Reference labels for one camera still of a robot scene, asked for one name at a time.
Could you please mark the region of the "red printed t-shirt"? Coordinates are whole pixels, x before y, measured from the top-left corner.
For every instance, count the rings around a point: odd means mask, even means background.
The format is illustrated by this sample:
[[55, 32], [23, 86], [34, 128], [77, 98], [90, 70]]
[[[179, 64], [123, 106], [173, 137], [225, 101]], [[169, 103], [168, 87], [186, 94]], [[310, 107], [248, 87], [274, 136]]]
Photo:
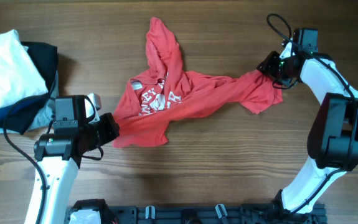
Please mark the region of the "red printed t-shirt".
[[113, 147], [155, 147], [167, 143], [171, 121], [206, 117], [226, 103], [240, 103], [253, 114], [282, 103], [282, 91], [258, 70], [238, 78], [183, 69], [180, 45], [157, 17], [146, 34], [149, 68], [130, 78], [113, 117], [120, 135]]

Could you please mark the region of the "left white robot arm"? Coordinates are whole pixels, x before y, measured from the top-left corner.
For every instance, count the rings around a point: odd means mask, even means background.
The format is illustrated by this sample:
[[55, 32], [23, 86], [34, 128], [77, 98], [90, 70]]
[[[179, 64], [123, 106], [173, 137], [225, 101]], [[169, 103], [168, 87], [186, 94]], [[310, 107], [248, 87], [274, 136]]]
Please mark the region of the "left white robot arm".
[[35, 168], [26, 223], [64, 223], [82, 159], [119, 136], [113, 115], [98, 114], [101, 99], [97, 94], [56, 97], [54, 103], [54, 117], [35, 142], [34, 156], [12, 145]]

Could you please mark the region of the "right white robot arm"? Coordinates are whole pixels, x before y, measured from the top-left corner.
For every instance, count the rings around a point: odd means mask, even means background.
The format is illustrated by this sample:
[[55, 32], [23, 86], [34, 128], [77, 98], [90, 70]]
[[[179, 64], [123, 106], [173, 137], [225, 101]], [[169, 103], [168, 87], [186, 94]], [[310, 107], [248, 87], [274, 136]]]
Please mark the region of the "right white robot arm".
[[333, 59], [318, 50], [318, 30], [292, 29], [280, 32], [283, 51], [272, 51], [257, 69], [272, 80], [278, 90], [289, 90], [299, 83], [309, 87], [320, 107], [307, 139], [308, 158], [292, 183], [280, 190], [275, 203], [278, 218], [311, 213], [314, 204], [338, 178], [358, 166], [358, 90], [339, 73]]

